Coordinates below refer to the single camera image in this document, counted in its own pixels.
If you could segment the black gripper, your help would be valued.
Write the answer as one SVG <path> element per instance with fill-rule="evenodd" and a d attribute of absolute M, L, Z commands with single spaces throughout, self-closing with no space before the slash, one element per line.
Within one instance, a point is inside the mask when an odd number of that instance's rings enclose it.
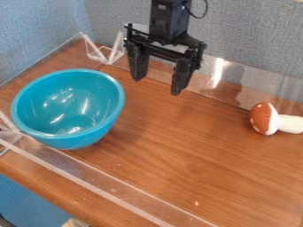
<path fill-rule="evenodd" d="M 125 47 L 130 77 L 138 81 L 148 73 L 149 56 L 176 63 L 172 74 L 173 96 L 186 87 L 193 70 L 200 68 L 205 43 L 188 34 L 189 17 L 202 19 L 208 11 L 204 0 L 204 12 L 200 16 L 190 10 L 192 0 L 150 0 L 149 24 L 128 22 Z"/>

